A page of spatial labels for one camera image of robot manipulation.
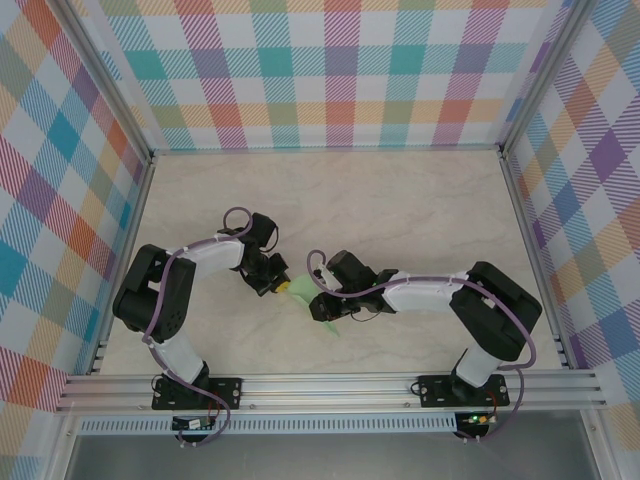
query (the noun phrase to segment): gray floor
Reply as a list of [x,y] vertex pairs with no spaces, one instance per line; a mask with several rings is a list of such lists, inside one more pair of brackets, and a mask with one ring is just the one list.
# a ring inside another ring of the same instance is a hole
[[[160,157],[136,250],[211,236],[234,205],[280,225],[277,251],[292,277],[304,272],[309,250],[332,256],[348,249],[374,270],[423,274],[464,271],[486,260],[538,295],[493,151]],[[194,286],[185,329],[221,374],[446,371],[472,342],[453,314],[334,324],[340,337],[289,295],[259,298],[229,271]],[[558,368],[544,317],[533,337],[535,368]],[[116,320],[101,373],[157,371],[140,337]]]
[[595,480],[579,414],[522,413],[485,444],[451,434],[82,437],[67,480]]

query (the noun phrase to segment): marble surface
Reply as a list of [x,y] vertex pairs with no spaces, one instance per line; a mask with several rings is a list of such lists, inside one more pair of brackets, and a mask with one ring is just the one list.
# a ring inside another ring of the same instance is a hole
[[[280,226],[291,278],[307,252],[353,252],[375,271],[468,270],[494,263],[539,297],[492,151],[261,153],[160,157],[136,240],[177,247],[212,235],[242,205]],[[244,225],[242,214],[230,223]],[[334,322],[335,337],[287,294],[259,298],[225,271],[194,286],[185,327],[213,373],[448,371],[471,342],[453,313]],[[559,368],[546,318],[534,368]],[[523,352],[522,358],[529,352]],[[103,374],[159,371],[115,320]]]

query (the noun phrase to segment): enclosure wall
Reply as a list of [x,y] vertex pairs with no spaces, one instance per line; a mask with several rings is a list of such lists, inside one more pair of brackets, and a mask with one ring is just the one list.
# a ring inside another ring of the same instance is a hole
[[0,478],[92,353],[143,159],[44,0],[0,0]]
[[493,145],[571,3],[73,0],[170,150]]
[[601,0],[510,159],[577,366],[600,373],[636,469],[639,92],[640,3]]

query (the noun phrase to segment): perforated metal strip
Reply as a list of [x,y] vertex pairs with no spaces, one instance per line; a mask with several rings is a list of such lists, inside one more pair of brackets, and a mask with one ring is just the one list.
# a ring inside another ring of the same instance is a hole
[[[170,416],[88,416],[80,435],[174,435]],[[372,415],[243,415],[231,417],[225,434],[453,432],[453,413]],[[190,432],[207,434],[210,432]]]

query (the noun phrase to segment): bracket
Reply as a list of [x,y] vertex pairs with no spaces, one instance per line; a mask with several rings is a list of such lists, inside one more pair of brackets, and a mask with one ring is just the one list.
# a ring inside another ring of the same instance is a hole
[[[211,401],[204,395],[199,395],[176,384],[164,375],[156,380],[153,390],[152,410],[207,410]],[[241,378],[209,377],[207,391],[222,398],[231,410],[240,408]]]
[[509,392],[503,375],[491,375],[482,390],[462,401],[452,390],[451,375],[421,375],[418,377],[418,392],[422,408],[433,407],[489,407],[493,408],[492,393],[498,407],[509,405]]

